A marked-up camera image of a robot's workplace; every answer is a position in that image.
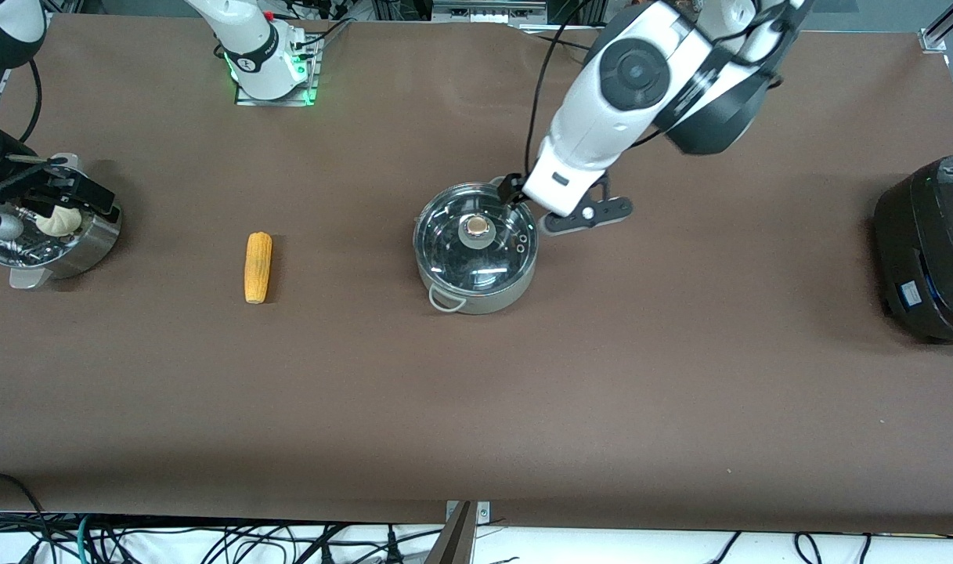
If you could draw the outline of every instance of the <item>black circular joint cover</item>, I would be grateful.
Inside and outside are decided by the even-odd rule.
[[[617,110],[643,110],[665,97],[667,61],[651,42],[620,39],[601,55],[601,95]]]

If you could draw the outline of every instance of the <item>white sticker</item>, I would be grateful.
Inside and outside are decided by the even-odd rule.
[[[901,296],[908,307],[914,307],[921,303],[921,296],[918,294],[918,285],[914,280],[901,285]]]

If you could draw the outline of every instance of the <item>metal pot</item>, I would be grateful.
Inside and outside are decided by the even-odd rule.
[[[445,313],[504,309],[536,272],[536,219],[526,204],[502,204],[491,183],[461,183],[434,197],[413,243],[428,300]]]

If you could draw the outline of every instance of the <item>teal cable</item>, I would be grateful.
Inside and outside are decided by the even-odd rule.
[[[79,528],[76,529],[76,550],[79,552],[79,564],[90,564],[86,561],[86,520],[89,519],[89,515],[83,516],[83,519],[79,522]]]

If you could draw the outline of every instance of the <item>yellow corn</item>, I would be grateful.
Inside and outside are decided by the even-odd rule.
[[[243,271],[243,290],[247,303],[263,303],[271,277],[271,236],[251,233],[247,239],[247,266]]]

